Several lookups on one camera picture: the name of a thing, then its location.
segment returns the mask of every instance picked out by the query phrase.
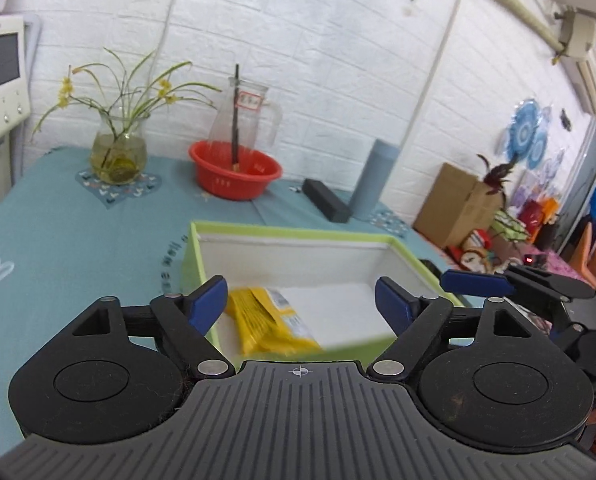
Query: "heart-shaped placemat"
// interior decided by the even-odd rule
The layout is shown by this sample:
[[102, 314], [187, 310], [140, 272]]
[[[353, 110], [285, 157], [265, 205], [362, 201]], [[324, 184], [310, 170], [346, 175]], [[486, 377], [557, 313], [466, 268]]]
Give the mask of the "heart-shaped placemat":
[[107, 209], [120, 204], [126, 198], [142, 198], [155, 193], [162, 184], [159, 175], [140, 173], [133, 182], [122, 186], [105, 184], [91, 170], [76, 173], [76, 181], [102, 202]]

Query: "white brick wall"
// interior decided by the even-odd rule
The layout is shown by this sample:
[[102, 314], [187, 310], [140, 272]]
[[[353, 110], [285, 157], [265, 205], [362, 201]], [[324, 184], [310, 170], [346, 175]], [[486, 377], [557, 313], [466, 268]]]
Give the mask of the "white brick wall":
[[[44, 20], [32, 120], [52, 104], [67, 65], [108, 60], [102, 46], [130, 62], [154, 48], [168, 1], [10, 0], [8, 10]], [[271, 86], [269, 97], [283, 106], [276, 156], [285, 175], [351, 189], [373, 139], [403, 140], [455, 2], [177, 0], [159, 66], [190, 59], [186, 76], [224, 86], [239, 62], [242, 77]], [[542, 40], [490, 0], [466, 0], [446, 56], [385, 201], [412, 221], [443, 161], [479, 170], [475, 153], [491, 156], [514, 104], [530, 96], [558, 113], [565, 107], [574, 123], [571, 134], [556, 125], [549, 147], [569, 148], [564, 182], [588, 118]], [[112, 85], [108, 76], [104, 85]], [[214, 117], [198, 106], [163, 110], [148, 121], [150, 152], [184, 158]], [[28, 143], [25, 166], [59, 144], [88, 146], [97, 124], [88, 110], [57, 112]]]

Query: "air conditioner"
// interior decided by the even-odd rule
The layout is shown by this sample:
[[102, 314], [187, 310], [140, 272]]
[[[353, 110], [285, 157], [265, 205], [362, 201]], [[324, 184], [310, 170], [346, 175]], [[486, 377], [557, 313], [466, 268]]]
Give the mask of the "air conditioner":
[[564, 14], [560, 41], [566, 45], [562, 63], [582, 108], [596, 116], [596, 20], [568, 10]]

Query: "ribbed gray surface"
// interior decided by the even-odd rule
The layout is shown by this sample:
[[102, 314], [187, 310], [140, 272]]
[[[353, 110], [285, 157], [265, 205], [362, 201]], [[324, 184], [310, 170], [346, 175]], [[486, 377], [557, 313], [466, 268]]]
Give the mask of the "ribbed gray surface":
[[530, 455], [471, 449], [439, 433], [401, 386], [352, 363], [249, 362], [206, 380], [168, 421], [102, 446], [32, 436], [0, 462], [16, 480], [585, 479], [571, 446]]

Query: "green storage box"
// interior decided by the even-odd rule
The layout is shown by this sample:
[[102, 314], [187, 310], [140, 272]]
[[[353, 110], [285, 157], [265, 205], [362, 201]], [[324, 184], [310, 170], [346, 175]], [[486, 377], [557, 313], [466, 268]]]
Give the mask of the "green storage box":
[[190, 293], [214, 274], [222, 274], [230, 289], [278, 289], [323, 348], [245, 358], [235, 323], [222, 314], [207, 339], [236, 367], [252, 358], [358, 360], [366, 366], [395, 340], [373, 299], [380, 276], [389, 276], [416, 296], [441, 295], [460, 305], [401, 241], [388, 235], [192, 223], [182, 267], [183, 292]]

